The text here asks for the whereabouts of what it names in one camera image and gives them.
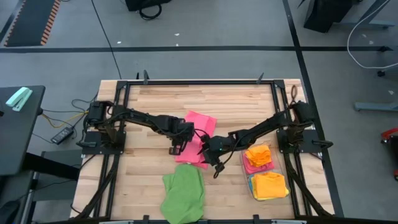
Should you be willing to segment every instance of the gray floor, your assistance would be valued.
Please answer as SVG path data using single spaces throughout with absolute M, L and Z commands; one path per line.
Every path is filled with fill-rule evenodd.
M 16 2 L 0 2 L 1 27 Z M 327 34 L 304 29 L 308 5 L 304 3 L 297 9 L 299 2 L 289 0 L 302 46 L 345 46 L 349 28 L 333 26 Z M 345 21 L 358 19 L 372 3 L 373 0 L 367 0 L 355 6 Z M 154 21 L 143 21 L 117 0 L 95 0 L 95 4 L 113 47 L 293 46 L 280 0 L 173 0 Z M 398 1 L 392 0 L 377 19 L 398 23 L 394 12 L 397 8 Z M 398 27 L 360 29 L 354 33 L 351 44 L 397 45 L 397 36 Z M 91 1 L 62 2 L 44 47 L 106 46 Z M 389 102 L 396 98 L 398 72 L 379 78 L 376 71 L 357 66 L 346 52 L 304 52 L 303 55 L 323 129 L 326 137 L 335 143 L 330 154 L 345 216 L 398 220 L 395 209 L 398 182 L 392 178 L 392 171 L 398 166 L 379 143 L 380 133 L 394 128 L 398 118 L 394 113 L 353 109 L 355 101 Z M 366 65 L 381 66 L 398 60 L 394 52 L 354 52 L 354 55 Z M 256 78 L 262 72 L 264 78 L 301 78 L 295 52 L 118 52 L 115 56 L 123 78 L 135 78 L 143 69 L 151 79 Z M 0 54 L 0 68 L 0 86 L 45 85 L 42 107 L 48 110 L 72 109 L 71 100 L 91 99 L 100 80 L 118 78 L 110 53 Z M 59 119 L 70 116 L 49 115 Z M 39 118 L 34 133 L 49 139 L 57 130 Z M 39 154 L 43 150 L 78 149 L 74 142 L 54 146 L 32 137 L 29 151 Z M 69 204 L 70 201 L 40 203 L 34 220 L 65 219 Z

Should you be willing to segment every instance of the yellow cable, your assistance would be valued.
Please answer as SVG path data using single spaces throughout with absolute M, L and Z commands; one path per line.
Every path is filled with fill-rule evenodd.
M 88 113 L 88 111 L 82 112 L 82 113 L 80 113 L 80 114 L 76 114 L 76 115 L 74 115 L 73 117 L 67 119 L 66 121 L 64 121 L 62 124 L 60 124 L 60 125 L 58 125 L 58 126 L 54 125 L 54 124 L 51 122 L 50 118 L 49 118 L 48 116 L 46 116 L 45 114 L 42 114 L 42 116 L 50 123 L 50 125 L 51 125 L 53 128 L 61 128 L 61 127 L 64 126 L 68 121 L 73 120 L 73 119 L 75 119 L 75 118 L 77 118 L 77 117 L 79 117 L 79 116 L 81 116 L 81 115 L 87 114 L 87 113 Z

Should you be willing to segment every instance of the white cable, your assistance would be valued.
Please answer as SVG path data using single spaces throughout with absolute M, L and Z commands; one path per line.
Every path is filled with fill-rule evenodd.
M 390 1 L 390 0 L 388 0 L 388 1 L 386 1 L 385 3 L 381 4 L 381 6 L 378 7 L 374 12 L 370 13 L 370 14 L 369 14 L 368 16 L 366 16 L 363 20 L 359 21 L 359 22 L 354 26 L 354 29 L 351 31 L 351 33 L 349 33 L 348 40 L 347 40 L 347 51 L 348 51 L 349 55 L 353 58 L 353 60 L 354 60 L 359 66 L 361 66 L 361 67 L 363 67 L 363 68 L 368 68 L 368 69 L 386 69 L 386 68 L 391 68 L 391 67 L 394 67 L 394 66 L 397 66 L 397 65 L 398 65 L 398 63 L 395 63 L 395 64 L 393 64 L 393 65 L 388 65 L 388 66 L 385 66 L 385 67 L 367 67 L 367 66 L 364 66 L 364 65 L 360 64 L 360 63 L 354 58 L 354 56 L 351 54 L 351 52 L 349 51 L 349 40 L 350 40 L 351 35 L 353 34 L 354 30 L 357 28 L 357 26 L 359 26 L 363 21 L 365 21 L 366 19 L 368 19 L 369 17 L 371 17 L 373 14 L 377 13 L 377 11 L 380 10 L 380 9 L 381 9 L 383 6 L 385 6 L 387 3 L 389 3 L 389 1 Z

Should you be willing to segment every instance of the yellow cloth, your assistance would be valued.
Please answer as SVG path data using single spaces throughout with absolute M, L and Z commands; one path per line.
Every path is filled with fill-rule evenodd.
M 285 177 L 275 172 L 254 174 L 253 192 L 258 198 L 286 197 Z
M 249 159 L 250 165 L 254 167 L 260 167 L 272 162 L 271 151 L 268 146 L 251 147 L 244 154 Z
M 257 196 L 257 188 L 256 188 L 256 185 L 254 184 L 254 178 L 252 177 L 251 178 L 251 185 L 252 185 L 252 187 L 253 187 L 253 196 L 254 196 L 254 198 L 255 199 L 257 199 L 257 200 L 270 200 L 270 199 L 275 199 L 275 197 L 268 197 L 268 198 L 259 198 L 258 196 Z M 289 195 L 289 190 L 285 187 L 285 197 L 286 196 L 288 196 Z

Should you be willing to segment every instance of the cloth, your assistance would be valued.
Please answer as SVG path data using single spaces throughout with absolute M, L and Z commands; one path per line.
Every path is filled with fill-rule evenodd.
M 257 189 L 254 189 L 253 188 L 253 185 L 254 185 L 254 178 L 253 178 L 253 175 L 250 175 L 249 176 L 249 188 L 250 188 L 250 191 L 251 191 L 251 193 L 253 194 L 253 197 L 255 198 L 255 199 L 257 199 L 257 200 L 271 200 L 271 199 L 276 199 L 275 197 L 269 197 L 269 198 L 259 198 L 258 196 L 257 196 Z M 286 193 L 286 196 L 288 196 L 289 195 L 289 190 L 286 188 L 285 189 L 285 193 Z
M 272 161 L 268 146 L 254 146 L 244 152 L 250 165 L 260 167 Z
M 185 117 L 186 122 L 193 122 L 195 129 L 201 129 L 206 131 L 210 137 L 213 136 L 214 129 L 216 128 L 216 118 L 212 118 L 211 116 L 206 116 L 200 113 L 196 113 L 193 111 L 189 111 Z M 197 131 L 197 133 L 202 136 L 205 133 L 203 131 Z M 190 163 L 194 166 L 201 167 L 207 169 L 208 164 L 203 164 L 205 160 L 204 155 L 198 153 L 201 151 L 202 141 L 200 138 L 194 134 L 192 141 L 187 143 L 184 151 L 181 152 L 179 156 L 175 156 L 176 162 Z
M 244 153 L 242 153 L 242 161 L 243 161 L 244 170 L 246 171 L 247 174 L 253 174 L 256 172 L 264 172 L 264 171 L 272 170 L 273 168 L 275 168 L 273 161 L 271 161 L 270 163 L 267 163 L 263 166 L 260 166 L 260 167 L 254 167 L 254 166 L 250 165 L 249 159 L 245 156 Z
M 174 174 L 163 176 L 166 198 L 160 206 L 163 216 L 171 224 L 193 223 L 203 216 L 205 185 L 201 171 L 182 164 Z
M 286 196 L 285 177 L 275 172 L 254 174 L 253 192 L 259 198 L 281 198 Z

